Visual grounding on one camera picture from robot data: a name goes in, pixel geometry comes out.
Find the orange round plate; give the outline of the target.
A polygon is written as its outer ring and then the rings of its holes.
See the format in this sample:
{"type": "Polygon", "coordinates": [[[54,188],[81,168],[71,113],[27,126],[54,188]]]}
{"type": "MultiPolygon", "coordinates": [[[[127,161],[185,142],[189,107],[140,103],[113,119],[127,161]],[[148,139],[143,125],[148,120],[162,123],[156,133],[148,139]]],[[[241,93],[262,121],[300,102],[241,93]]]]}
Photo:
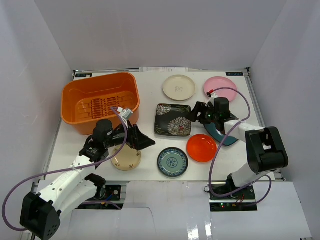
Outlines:
{"type": "Polygon", "coordinates": [[[193,135],[186,144],[188,155],[196,162],[207,163],[213,160],[217,152],[216,142],[208,135],[193,135]]]}

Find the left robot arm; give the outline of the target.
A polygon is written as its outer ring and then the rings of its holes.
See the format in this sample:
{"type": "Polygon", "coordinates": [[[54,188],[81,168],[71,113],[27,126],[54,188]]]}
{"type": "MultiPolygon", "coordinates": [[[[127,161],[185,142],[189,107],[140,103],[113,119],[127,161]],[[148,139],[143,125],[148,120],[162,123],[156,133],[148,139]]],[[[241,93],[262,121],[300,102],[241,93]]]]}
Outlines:
{"type": "Polygon", "coordinates": [[[141,151],[155,143],[136,124],[127,122],[113,128],[110,120],[99,120],[70,170],[37,194],[24,197],[20,224],[41,240],[51,239],[65,215],[89,199],[102,200],[105,196],[106,180],[94,172],[107,159],[110,148],[128,145],[141,151]]]}

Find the blue white patterned plate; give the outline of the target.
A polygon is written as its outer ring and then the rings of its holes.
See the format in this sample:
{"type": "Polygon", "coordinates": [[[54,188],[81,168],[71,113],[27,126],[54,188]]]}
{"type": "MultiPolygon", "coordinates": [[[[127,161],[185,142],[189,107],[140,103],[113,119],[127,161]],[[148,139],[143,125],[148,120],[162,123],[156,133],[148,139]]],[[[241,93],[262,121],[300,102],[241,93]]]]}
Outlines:
{"type": "Polygon", "coordinates": [[[162,150],[157,157],[158,170],[168,178],[182,176],[189,167],[186,153],[177,147],[168,147],[162,150]]]}

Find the beige floral round plate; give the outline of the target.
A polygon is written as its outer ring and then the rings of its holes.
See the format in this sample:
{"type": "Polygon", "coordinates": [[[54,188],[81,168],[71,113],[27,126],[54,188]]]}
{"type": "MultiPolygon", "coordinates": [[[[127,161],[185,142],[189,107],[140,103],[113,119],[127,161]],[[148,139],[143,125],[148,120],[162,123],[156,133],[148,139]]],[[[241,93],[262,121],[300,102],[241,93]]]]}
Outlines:
{"type": "Polygon", "coordinates": [[[125,145],[122,150],[111,159],[111,162],[115,168],[121,171],[130,171],[136,168],[142,158],[141,151],[130,148],[125,145]]]}

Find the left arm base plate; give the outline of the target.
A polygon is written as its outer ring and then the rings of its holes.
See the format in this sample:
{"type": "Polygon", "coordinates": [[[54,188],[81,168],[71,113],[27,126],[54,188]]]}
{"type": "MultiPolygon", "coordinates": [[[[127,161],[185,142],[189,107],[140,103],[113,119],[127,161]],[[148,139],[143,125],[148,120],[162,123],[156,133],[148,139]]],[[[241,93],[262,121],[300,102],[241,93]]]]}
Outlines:
{"type": "Polygon", "coordinates": [[[106,185],[100,195],[90,198],[88,202],[98,202],[82,204],[77,210],[121,210],[123,208],[122,186],[119,184],[106,185]]]}

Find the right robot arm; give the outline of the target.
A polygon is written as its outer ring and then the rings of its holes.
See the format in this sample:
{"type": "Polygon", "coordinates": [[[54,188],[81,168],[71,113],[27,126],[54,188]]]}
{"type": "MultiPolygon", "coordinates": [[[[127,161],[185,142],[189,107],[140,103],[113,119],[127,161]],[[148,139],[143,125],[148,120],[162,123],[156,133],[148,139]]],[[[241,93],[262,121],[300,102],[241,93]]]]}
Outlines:
{"type": "Polygon", "coordinates": [[[228,175],[225,185],[221,186],[222,193],[215,192],[209,183],[207,188],[212,196],[228,196],[236,200],[243,195],[245,188],[289,164],[279,130],[274,126],[260,127],[238,119],[231,113],[229,100],[225,97],[207,103],[198,101],[187,119],[203,125],[213,123],[226,138],[231,136],[245,143],[247,162],[228,175]]]}

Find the dark teal plate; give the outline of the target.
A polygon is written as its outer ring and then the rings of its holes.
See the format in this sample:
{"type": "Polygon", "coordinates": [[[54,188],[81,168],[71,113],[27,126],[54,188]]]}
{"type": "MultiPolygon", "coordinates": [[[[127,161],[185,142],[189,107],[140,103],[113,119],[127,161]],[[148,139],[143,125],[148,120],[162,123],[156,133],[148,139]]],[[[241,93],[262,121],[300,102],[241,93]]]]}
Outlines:
{"type": "MultiPolygon", "coordinates": [[[[218,128],[216,128],[216,123],[215,122],[211,122],[209,124],[204,124],[204,128],[205,130],[208,132],[208,134],[218,143],[221,143],[221,141],[223,140],[223,138],[225,137],[225,135],[220,131],[221,125],[222,123],[224,123],[226,120],[222,119],[222,120],[218,120],[217,124],[219,125],[218,128]]],[[[229,147],[233,144],[235,144],[238,141],[238,139],[236,139],[235,137],[232,136],[228,136],[226,138],[226,140],[224,141],[223,145],[225,147],[229,147]]]]}

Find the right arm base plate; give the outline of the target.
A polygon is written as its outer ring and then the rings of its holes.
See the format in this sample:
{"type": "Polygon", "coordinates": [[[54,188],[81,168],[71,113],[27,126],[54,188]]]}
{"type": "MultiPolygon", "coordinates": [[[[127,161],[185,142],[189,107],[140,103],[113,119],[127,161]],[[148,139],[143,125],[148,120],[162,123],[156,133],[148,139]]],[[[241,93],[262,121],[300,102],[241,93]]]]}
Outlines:
{"type": "Polygon", "coordinates": [[[204,187],[209,196],[210,211],[214,212],[255,212],[258,210],[254,188],[249,186],[239,192],[225,197],[212,195],[209,187],[204,187]]]}

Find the black floral square plate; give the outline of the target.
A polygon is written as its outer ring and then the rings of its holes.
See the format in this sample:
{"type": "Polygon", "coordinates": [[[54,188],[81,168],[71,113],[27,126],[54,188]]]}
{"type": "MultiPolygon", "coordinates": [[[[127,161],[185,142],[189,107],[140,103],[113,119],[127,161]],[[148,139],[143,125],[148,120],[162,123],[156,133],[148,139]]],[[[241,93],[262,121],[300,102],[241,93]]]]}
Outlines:
{"type": "Polygon", "coordinates": [[[154,133],[169,137],[188,137],[192,123],[186,117],[190,112],[189,105],[159,103],[156,107],[154,133]]]}

